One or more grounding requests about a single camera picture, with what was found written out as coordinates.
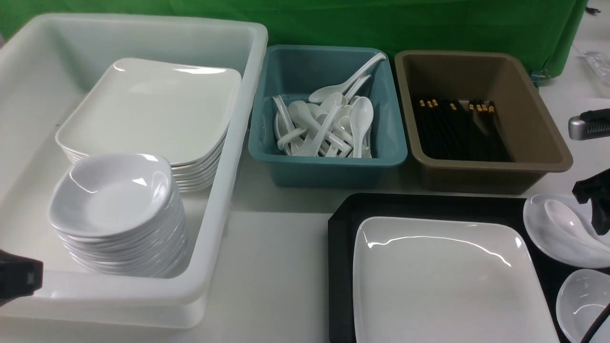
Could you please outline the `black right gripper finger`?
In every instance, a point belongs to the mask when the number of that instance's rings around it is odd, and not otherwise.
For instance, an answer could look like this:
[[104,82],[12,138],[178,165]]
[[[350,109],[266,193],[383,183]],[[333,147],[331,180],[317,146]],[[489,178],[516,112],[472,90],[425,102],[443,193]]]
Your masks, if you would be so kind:
[[610,230],[610,170],[604,170],[574,184],[571,190],[580,204],[591,203],[592,227],[598,236]]

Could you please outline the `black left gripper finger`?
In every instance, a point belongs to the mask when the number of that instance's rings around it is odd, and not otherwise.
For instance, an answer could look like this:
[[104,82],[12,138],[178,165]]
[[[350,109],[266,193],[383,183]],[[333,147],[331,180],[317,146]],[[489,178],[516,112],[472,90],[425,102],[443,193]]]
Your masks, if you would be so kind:
[[43,286],[43,262],[0,252],[0,305],[30,297]]

